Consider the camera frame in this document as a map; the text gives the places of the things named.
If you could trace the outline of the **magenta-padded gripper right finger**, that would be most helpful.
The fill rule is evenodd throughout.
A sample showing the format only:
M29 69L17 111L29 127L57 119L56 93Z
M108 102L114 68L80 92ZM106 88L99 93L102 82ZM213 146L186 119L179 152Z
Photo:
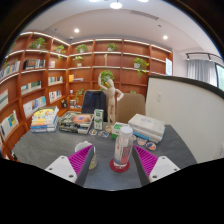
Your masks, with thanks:
M132 151L140 183L145 186L180 170L168 157L157 157L149 151L134 145Z

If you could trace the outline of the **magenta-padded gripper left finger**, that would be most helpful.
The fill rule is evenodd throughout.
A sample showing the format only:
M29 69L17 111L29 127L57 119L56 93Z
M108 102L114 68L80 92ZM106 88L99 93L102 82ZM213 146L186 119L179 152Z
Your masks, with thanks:
M94 146L89 145L69 157L59 156L46 168L46 171L83 186L94 152Z

